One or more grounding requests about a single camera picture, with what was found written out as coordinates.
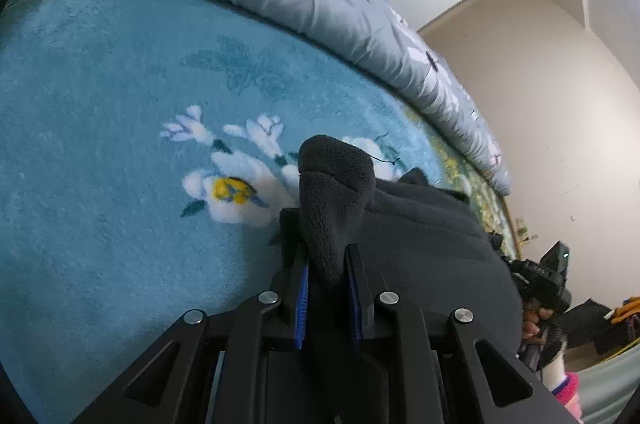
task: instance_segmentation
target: floral blanket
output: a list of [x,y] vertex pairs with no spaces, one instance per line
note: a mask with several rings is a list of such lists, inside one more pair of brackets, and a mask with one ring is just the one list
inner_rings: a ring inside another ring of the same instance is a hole
[[501,199],[403,100],[213,0],[10,0],[0,102],[0,362],[41,424],[184,311],[268,285],[314,134],[465,191],[516,253]]

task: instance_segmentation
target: silver screw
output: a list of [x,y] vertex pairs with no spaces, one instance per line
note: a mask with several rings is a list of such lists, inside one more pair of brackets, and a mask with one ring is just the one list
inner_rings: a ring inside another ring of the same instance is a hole
[[382,301],[385,305],[395,305],[400,300],[400,296],[395,292],[383,292],[380,295],[380,301]]
[[204,312],[201,310],[190,310],[182,316],[184,322],[189,325],[197,325],[204,319]]
[[265,305],[273,305],[276,301],[278,301],[278,295],[271,290],[265,290],[265,292],[258,296],[258,301]]
[[474,320],[474,313],[469,309],[458,309],[453,312],[453,317],[460,323],[470,323]]

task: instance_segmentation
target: triangular cutout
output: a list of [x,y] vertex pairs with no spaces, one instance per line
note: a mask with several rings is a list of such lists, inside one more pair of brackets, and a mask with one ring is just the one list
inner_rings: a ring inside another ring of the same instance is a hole
[[173,342],[127,386],[124,394],[150,407],[160,406],[162,394],[169,382],[175,360],[180,352],[180,343]]
[[529,398],[533,389],[516,372],[503,356],[485,340],[476,343],[476,352],[482,364],[482,370],[489,384],[491,397],[498,408]]

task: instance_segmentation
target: beige wall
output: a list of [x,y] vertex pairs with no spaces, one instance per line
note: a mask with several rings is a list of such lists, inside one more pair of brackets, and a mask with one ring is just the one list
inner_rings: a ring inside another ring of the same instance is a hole
[[640,91],[617,59],[550,0],[477,0],[423,36],[501,143],[525,255],[569,245],[576,303],[640,295]]

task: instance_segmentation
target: light green fabric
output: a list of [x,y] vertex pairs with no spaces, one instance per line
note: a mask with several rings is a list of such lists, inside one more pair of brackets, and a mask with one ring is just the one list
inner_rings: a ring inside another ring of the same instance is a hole
[[584,424],[610,424],[640,383],[640,346],[579,375]]

